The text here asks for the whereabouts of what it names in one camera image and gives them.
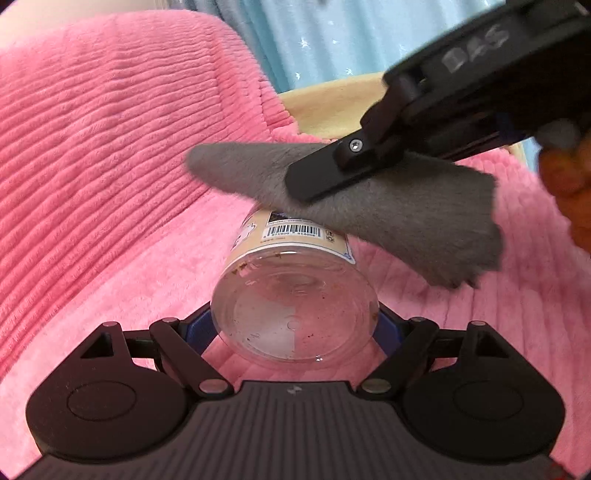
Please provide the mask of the person's hand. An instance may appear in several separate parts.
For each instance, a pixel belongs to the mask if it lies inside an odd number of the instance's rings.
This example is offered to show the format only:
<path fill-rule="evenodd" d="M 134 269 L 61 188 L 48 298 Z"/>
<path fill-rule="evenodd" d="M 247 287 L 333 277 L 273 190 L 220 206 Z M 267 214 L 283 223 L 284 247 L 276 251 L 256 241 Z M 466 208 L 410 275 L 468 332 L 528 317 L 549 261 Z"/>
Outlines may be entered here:
<path fill-rule="evenodd" d="M 587 134 L 573 150 L 543 148 L 538 156 L 539 175 L 570 222 L 574 244 L 591 252 L 591 146 Z"/>

